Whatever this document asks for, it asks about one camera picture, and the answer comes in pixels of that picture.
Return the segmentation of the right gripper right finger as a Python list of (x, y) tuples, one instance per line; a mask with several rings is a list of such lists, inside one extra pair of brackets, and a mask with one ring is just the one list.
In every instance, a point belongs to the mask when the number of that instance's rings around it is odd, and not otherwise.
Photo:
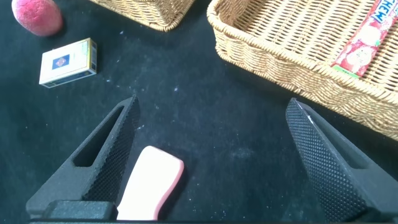
[(397, 221), (397, 181), (306, 104), (285, 118), (329, 222)]

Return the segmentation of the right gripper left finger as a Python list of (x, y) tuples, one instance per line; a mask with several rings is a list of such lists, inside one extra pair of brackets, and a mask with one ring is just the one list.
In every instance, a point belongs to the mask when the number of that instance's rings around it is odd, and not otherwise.
[(115, 203), (139, 119), (137, 96), (119, 102), (27, 201), (30, 217), (56, 200)]

